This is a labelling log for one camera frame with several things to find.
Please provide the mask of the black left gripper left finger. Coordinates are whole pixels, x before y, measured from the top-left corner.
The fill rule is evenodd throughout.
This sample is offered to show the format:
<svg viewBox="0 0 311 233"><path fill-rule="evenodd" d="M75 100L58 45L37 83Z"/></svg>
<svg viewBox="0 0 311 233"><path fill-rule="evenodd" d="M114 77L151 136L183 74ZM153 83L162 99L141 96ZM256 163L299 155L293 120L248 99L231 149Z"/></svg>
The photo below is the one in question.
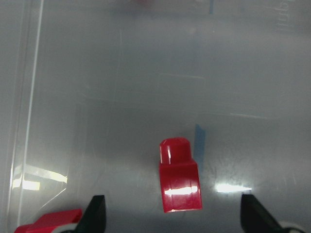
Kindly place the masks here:
<svg viewBox="0 0 311 233"><path fill-rule="evenodd" d="M93 196L79 221L77 233L104 233L106 229L105 196Z"/></svg>

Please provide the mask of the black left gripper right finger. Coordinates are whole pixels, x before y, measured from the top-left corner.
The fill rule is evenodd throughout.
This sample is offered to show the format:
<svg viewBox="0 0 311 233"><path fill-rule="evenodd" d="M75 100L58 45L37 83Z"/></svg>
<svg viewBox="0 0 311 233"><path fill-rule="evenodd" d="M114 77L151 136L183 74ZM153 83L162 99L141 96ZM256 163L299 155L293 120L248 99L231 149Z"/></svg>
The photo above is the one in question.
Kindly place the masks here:
<svg viewBox="0 0 311 233"><path fill-rule="evenodd" d="M242 194L241 227L245 233L289 233L252 194Z"/></svg>

